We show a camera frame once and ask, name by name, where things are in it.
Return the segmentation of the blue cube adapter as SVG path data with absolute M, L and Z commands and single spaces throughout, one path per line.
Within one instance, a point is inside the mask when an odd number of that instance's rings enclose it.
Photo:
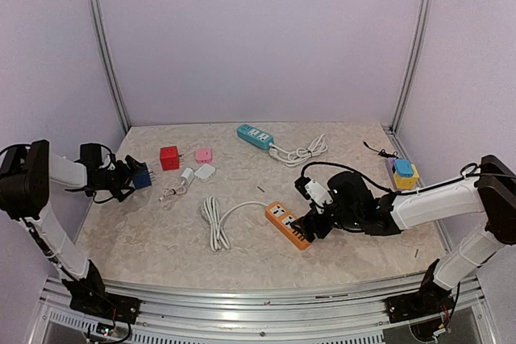
M 152 185 L 152 174 L 147 170 L 141 170 L 132 177 L 132 184 L 135 189 L 145 189 Z

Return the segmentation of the orange power strip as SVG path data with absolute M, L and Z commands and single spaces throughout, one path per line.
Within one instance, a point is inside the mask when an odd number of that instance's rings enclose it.
M 265 208 L 265 217 L 300 251 L 310 247 L 310 243 L 301 233 L 292 228 L 297 220 L 292 213 L 279 201 L 275 201 Z

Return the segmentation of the red cube socket adapter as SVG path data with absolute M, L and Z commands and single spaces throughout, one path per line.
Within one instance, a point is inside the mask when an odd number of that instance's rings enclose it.
M 178 151 L 177 146 L 162 147 L 160 149 L 159 160 L 163 171 L 179 169 L 183 158 L 184 154 Z

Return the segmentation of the white usb charger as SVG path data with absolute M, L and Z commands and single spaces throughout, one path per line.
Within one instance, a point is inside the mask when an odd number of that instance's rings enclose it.
M 165 188 L 159 196 L 159 201 L 168 200 L 177 195 L 184 195 L 188 192 L 189 186 L 194 180 L 194 170 L 192 168 L 185 168 L 180 175 L 179 184 L 176 187 Z

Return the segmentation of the white plug adapter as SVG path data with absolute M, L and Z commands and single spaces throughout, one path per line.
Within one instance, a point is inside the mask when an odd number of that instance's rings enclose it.
M 216 168 L 211 164 L 202 164 L 194 171 L 194 177 L 201 182 L 209 181 L 216 173 Z

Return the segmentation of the pink plug adapter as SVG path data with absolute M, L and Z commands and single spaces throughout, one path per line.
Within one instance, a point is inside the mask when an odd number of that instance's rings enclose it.
M 199 148 L 195 151 L 194 158 L 198 164 L 210 164 L 213 160 L 213 151 L 211 148 Z

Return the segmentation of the yellow black plug adapter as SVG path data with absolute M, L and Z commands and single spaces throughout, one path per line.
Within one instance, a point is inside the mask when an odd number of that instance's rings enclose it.
M 412 176 L 401 176 L 397 172 L 393 174 L 394 185 L 399 190 L 411 190 L 418 183 L 419 175 L 414 172 Z

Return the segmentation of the purple power strip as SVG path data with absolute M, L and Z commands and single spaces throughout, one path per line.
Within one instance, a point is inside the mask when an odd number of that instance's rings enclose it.
M 386 168 L 389 174 L 389 178 L 393 184 L 393 187 L 401 191 L 403 189 L 403 178 L 404 176 L 398 172 L 398 167 L 405 167 L 405 160 L 399 158 L 387 158 L 385 161 Z

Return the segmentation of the light blue small adapter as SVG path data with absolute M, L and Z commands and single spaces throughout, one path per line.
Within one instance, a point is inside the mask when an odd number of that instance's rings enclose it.
M 393 175 L 397 178 L 409 179 L 418 176 L 418 172 L 409 160 L 395 159 L 393 162 Z

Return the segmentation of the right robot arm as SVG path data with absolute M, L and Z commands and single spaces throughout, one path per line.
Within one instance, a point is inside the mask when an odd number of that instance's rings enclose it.
M 325 238 L 333 229 L 392 236 L 444 218 L 473 213 L 486 217 L 482 230 L 464 237 L 427 268 L 417 291 L 386 299 L 391 322 L 454 311 L 458 298 L 452 291 L 463 278 L 515 244 L 515 174 L 494 155 L 464 166 L 456 178 L 421 189 L 382 187 L 382 197 L 373 196 L 374 182 L 362 172 L 345 165 L 341 170 L 326 185 L 305 174 L 294 182 L 310 210 L 291 226 L 308 242 Z

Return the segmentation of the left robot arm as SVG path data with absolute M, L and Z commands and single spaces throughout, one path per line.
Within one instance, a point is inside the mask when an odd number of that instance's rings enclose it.
M 83 143 L 79 159 L 71 161 L 54 154 L 46 139 L 10 145 L 1 156 L 1 209 L 29 233 L 56 268 L 71 295 L 71 309 L 133 323 L 141 301 L 106 290 L 98 268 L 54 214 L 50 185 L 57 183 L 70 193 L 90 198 L 106 191 L 111 199 L 122 202 L 135 191 L 135 177 L 146 171 L 146 164 L 129 155 L 119 160 L 100 143 Z

